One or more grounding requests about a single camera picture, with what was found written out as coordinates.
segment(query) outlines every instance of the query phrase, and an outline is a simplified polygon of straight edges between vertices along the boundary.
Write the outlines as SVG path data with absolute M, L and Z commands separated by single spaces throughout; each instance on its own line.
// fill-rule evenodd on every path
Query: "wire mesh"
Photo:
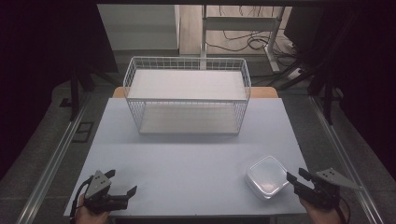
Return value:
M 246 100 L 135 99 L 129 91 L 139 69 L 237 71 Z M 239 133 L 250 97 L 250 78 L 244 59 L 133 57 L 123 82 L 124 94 L 140 133 Z

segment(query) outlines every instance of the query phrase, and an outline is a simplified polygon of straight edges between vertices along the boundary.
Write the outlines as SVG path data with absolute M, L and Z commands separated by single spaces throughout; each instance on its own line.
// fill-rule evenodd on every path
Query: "white wire basket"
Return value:
M 139 133 L 238 134 L 250 97 L 244 59 L 133 57 L 124 94 Z

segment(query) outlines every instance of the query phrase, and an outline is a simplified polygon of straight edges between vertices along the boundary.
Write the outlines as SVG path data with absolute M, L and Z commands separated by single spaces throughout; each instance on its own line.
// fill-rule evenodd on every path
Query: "white table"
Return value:
M 281 99 L 250 99 L 239 135 L 139 135 L 125 99 L 112 98 L 64 215 L 82 181 L 111 169 L 117 172 L 109 194 L 137 185 L 128 209 L 115 217 L 304 213 L 292 185 L 267 201 L 248 187 L 246 169 L 268 155 L 294 175 L 306 169 Z

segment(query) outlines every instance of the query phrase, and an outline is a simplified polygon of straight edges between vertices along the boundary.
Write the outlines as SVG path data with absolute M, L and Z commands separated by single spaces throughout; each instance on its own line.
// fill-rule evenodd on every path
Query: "aluminum rail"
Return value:
M 343 144 L 338 138 L 336 131 L 334 130 L 332 125 L 328 124 L 323 113 L 321 112 L 322 106 L 318 97 L 310 96 L 309 99 L 317 112 L 318 118 L 324 128 L 325 133 L 327 134 L 327 136 L 329 137 L 332 143 L 332 147 L 334 148 L 335 154 L 341 161 L 341 165 L 343 166 L 346 175 L 356 184 L 361 186 L 363 189 L 362 191 L 355 190 L 355 193 L 370 223 L 375 223 L 375 224 L 384 223 L 384 220 L 378 213 L 378 209 L 376 208 L 375 202 L 372 196 L 370 195 L 369 190 L 362 182 L 358 172 L 356 171 L 351 159 L 347 154 L 346 149 L 344 148 Z
M 67 129 L 64 132 L 64 136 L 62 137 L 59 145 L 49 159 L 45 170 L 35 184 L 35 188 L 29 196 L 27 203 L 23 207 L 16 223 L 30 224 L 34 221 L 35 215 L 37 214 L 38 209 L 40 208 L 44 197 L 46 196 L 47 191 L 50 188 L 50 184 L 52 183 L 52 180 L 55 177 L 59 166 L 61 165 L 64 154 L 70 145 L 73 134 L 76 132 L 81 118 L 85 113 L 89 100 L 90 94 L 87 92 L 84 93 L 82 95 L 80 110 L 78 111 L 76 118 L 74 119 L 74 121 L 70 121 L 69 125 L 67 126 Z

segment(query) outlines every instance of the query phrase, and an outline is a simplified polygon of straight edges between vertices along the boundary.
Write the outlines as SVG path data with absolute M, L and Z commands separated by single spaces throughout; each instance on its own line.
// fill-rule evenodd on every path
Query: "plastic container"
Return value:
M 286 172 L 277 159 L 268 156 L 247 169 L 246 181 L 257 197 L 267 200 L 289 184 Z

